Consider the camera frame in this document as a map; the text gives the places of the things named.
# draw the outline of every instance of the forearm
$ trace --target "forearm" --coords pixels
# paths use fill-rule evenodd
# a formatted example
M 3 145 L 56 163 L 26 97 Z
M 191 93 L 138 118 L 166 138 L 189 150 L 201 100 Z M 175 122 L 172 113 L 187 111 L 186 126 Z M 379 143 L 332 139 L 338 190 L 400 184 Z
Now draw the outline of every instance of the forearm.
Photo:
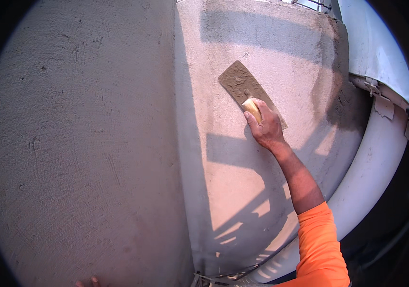
M 299 215 L 324 202 L 321 190 L 308 169 L 287 143 L 277 143 L 271 149 L 288 182 L 293 208 Z

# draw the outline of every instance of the fingers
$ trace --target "fingers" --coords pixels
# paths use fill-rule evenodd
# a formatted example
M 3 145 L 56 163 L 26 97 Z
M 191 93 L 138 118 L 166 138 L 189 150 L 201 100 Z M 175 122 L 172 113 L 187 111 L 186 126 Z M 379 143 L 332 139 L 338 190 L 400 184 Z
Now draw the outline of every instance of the fingers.
M 93 287 L 101 287 L 101 284 L 99 284 L 99 281 L 96 277 L 91 277 L 91 282 L 93 283 Z
M 252 135 L 258 135 L 260 126 L 255 117 L 250 112 L 244 112 L 244 116 L 251 128 Z
M 253 99 L 253 102 L 259 108 L 259 111 L 262 114 L 262 120 L 273 117 L 273 111 L 270 110 L 270 108 L 266 105 L 266 103 L 263 100 Z

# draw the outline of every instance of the concrete wall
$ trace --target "concrete wall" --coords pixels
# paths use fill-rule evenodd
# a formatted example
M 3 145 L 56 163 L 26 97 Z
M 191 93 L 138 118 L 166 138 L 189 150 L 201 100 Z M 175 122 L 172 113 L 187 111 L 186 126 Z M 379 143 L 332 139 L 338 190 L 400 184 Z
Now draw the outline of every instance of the concrete wall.
M 0 55 L 0 249 L 23 286 L 187 286 L 173 1 L 40 1 Z
M 177 3 L 182 184 L 195 268 L 207 275 L 263 262 L 298 228 L 278 164 L 218 82 L 235 60 L 276 104 L 287 142 L 326 199 L 357 152 L 371 107 L 348 82 L 346 29 L 331 18 L 278 1 Z

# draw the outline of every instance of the hand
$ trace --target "hand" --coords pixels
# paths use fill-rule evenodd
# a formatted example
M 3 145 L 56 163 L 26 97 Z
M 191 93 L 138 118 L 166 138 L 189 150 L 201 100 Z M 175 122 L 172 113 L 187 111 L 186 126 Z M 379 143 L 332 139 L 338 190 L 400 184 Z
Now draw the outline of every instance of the hand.
M 91 277 L 91 282 L 92 282 L 92 284 L 93 284 L 93 287 L 101 287 L 101 284 L 99 283 L 99 280 L 96 278 L 96 277 Z M 77 281 L 76 283 L 75 283 L 75 285 L 77 286 L 77 287 L 85 287 L 85 285 L 82 283 L 82 281 Z
M 262 121 L 260 124 L 257 123 L 255 117 L 249 112 L 244 112 L 244 116 L 251 128 L 254 139 L 271 152 L 279 148 L 288 147 L 282 135 L 281 121 L 278 115 L 270 110 L 263 100 L 254 99 L 253 102 L 259 108 Z

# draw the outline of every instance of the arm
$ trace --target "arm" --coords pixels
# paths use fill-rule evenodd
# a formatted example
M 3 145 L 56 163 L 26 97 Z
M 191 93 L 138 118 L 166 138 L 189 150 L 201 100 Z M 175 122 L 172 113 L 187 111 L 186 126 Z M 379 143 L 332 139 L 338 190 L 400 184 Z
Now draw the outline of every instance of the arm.
M 262 115 L 260 124 L 249 112 L 244 112 L 244 116 L 255 140 L 270 150 L 278 161 L 289 185 L 293 207 L 299 216 L 300 262 L 297 265 L 297 278 L 282 286 L 348 286 L 348 270 L 337 241 L 332 211 L 324 202 L 308 169 L 284 140 L 277 114 L 264 101 L 254 102 Z
M 273 153 L 278 161 L 288 182 L 295 212 L 299 215 L 322 204 L 324 198 L 316 181 L 284 140 L 279 117 L 267 107 L 264 101 L 254 100 L 254 102 L 262 114 L 262 122 L 258 124 L 249 112 L 244 112 L 244 116 L 255 140 Z

